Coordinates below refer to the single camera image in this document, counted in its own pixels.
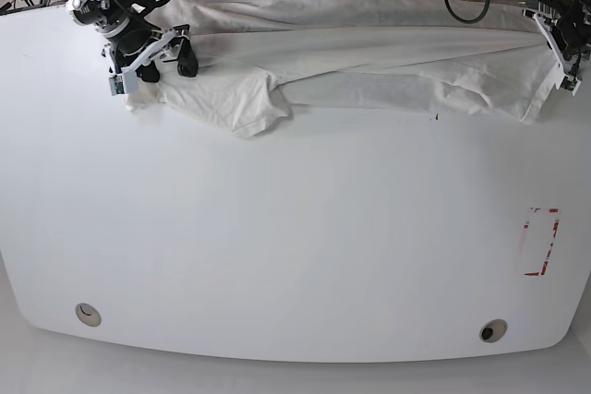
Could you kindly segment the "right table grommet hole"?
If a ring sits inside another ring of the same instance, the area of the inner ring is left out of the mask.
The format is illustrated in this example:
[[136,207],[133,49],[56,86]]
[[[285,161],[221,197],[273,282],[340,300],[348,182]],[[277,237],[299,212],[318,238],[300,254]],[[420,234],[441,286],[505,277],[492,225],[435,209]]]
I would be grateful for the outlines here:
[[479,338],[485,343],[494,343],[503,338],[507,329],[508,324],[505,320],[494,319],[483,326]]

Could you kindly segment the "white printed T-shirt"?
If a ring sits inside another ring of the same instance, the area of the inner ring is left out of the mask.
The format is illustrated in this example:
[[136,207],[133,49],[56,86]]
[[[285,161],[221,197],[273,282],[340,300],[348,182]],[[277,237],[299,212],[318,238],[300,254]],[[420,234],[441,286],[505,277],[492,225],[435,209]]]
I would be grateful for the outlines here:
[[531,124],[563,78],[536,22],[512,6],[475,25],[455,22],[438,0],[174,0],[151,17],[191,28],[199,72],[163,66],[127,108],[166,105],[241,138],[270,131],[297,105]]

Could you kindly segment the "left table grommet hole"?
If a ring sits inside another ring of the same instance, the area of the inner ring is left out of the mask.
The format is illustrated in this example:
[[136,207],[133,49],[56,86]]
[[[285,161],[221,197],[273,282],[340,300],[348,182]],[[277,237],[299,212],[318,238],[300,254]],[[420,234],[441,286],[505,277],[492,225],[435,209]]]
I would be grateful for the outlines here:
[[102,317],[99,311],[90,304],[77,304],[75,314],[78,320],[88,327],[97,328],[102,323]]

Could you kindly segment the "red tape rectangle marking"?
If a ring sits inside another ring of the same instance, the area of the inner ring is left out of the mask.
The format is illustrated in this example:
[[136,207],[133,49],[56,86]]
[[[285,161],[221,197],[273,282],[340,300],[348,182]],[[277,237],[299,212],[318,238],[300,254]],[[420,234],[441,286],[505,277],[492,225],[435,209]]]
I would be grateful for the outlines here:
[[544,276],[560,225],[556,208],[530,208],[520,238],[519,273],[526,277]]

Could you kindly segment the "table grommet hole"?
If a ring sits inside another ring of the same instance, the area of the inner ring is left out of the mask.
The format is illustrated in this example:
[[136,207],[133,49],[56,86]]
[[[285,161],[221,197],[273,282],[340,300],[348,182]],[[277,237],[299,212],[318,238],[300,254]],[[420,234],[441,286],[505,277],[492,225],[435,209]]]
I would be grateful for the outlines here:
[[479,338],[485,343],[494,343],[503,338],[507,329],[508,324],[505,320],[494,319],[483,326]]
[[75,314],[78,320],[88,327],[97,328],[102,323],[102,317],[99,311],[90,304],[77,304]]

